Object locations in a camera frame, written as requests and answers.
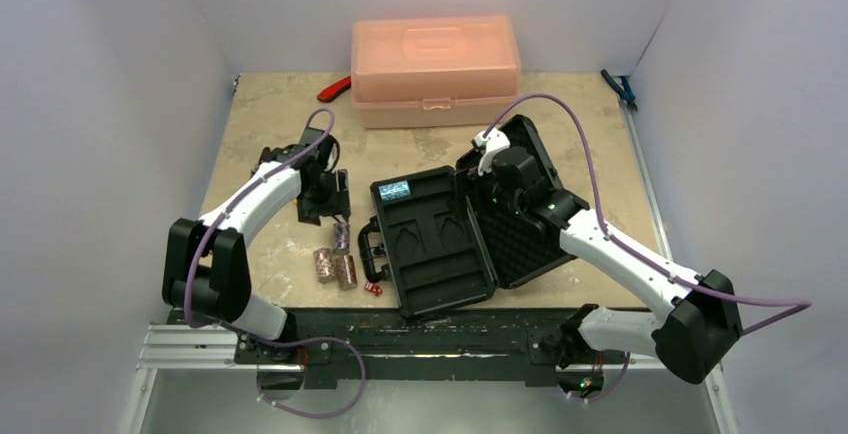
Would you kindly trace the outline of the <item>blue poker chip stack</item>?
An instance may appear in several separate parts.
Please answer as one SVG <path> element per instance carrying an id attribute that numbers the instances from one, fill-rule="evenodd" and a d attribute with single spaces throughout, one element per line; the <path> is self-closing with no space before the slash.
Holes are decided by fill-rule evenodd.
<path id="1" fill-rule="evenodd" d="M 377 192 L 383 201 L 403 199 L 411 195 L 411 188 L 407 181 L 397 181 L 377 186 Z"/>

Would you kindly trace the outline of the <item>black plastic poker case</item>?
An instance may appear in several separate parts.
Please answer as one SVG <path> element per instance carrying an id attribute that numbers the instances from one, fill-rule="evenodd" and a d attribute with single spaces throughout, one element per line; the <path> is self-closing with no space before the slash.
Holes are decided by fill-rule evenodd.
<path id="1" fill-rule="evenodd" d="M 501 131 L 511 147 L 547 155 L 552 178 L 563 186 L 531 119 L 517 115 Z M 397 181 L 407 181 L 411 195 L 381 200 L 377 186 Z M 376 181 L 370 194 L 375 215 L 360 231 L 361 259 L 370 281 L 393 281 L 405 318 L 482 302 L 497 289 L 515 289 L 573 260 L 537 252 L 527 241 L 513 243 L 478 219 L 460 186 L 457 162 Z"/>

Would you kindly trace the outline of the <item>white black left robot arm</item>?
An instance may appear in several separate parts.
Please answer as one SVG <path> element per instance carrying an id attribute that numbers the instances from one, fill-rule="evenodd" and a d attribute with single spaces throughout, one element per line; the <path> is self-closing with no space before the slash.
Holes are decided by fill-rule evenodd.
<path id="1" fill-rule="evenodd" d="M 259 339 L 272 362 L 297 353 L 294 314 L 254 293 L 247 250 L 286 205 L 297 219 L 318 226 L 351 214 L 348 174 L 336 163 L 340 144 L 328 131 L 303 130 L 295 144 L 263 149 L 250 179 L 225 202 L 196 220 L 169 228 L 163 301 L 184 312 L 188 324 L 219 322 Z"/>

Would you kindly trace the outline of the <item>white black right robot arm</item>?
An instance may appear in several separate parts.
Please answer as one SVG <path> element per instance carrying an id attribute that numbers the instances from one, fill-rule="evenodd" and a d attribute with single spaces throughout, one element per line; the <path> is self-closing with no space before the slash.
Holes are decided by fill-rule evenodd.
<path id="1" fill-rule="evenodd" d="M 600 351 L 629 352 L 652 356 L 679 379 L 699 384 L 742 337 L 729 278 L 716 270 L 699 274 L 627 236 L 553 179 L 533 151 L 477 148 L 457 168 L 480 217 L 513 243 L 585 261 L 645 305 L 643 312 L 580 307 L 561 326 L 564 363 Z"/>

